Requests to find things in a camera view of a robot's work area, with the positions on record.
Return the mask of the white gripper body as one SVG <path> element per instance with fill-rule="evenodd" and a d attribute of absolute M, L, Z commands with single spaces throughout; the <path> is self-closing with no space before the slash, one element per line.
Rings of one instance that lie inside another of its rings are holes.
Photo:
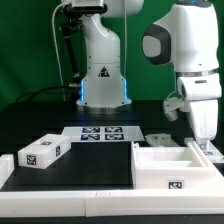
<path fill-rule="evenodd" d="M 177 89 L 190 113 L 196 141 L 213 140 L 217 134 L 218 99 L 221 97 L 219 74 L 179 77 Z"/>

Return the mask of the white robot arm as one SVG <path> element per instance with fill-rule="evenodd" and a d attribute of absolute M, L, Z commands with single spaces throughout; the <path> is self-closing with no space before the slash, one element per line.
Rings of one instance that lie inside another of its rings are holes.
<path fill-rule="evenodd" d="M 87 50 L 87 73 L 77 80 L 81 93 L 78 107 L 93 111 L 129 104 L 126 79 L 119 65 L 120 40 L 101 24 L 101 15 L 83 0 L 62 0 L 65 6 L 83 7 L 81 22 Z M 218 99 L 222 90 L 217 72 L 218 25 L 208 0 L 178 0 L 161 19 L 144 31 L 141 48 L 154 65 L 174 66 L 180 98 L 164 107 L 174 120 L 175 111 L 187 112 L 195 140 L 206 145 L 217 134 Z"/>

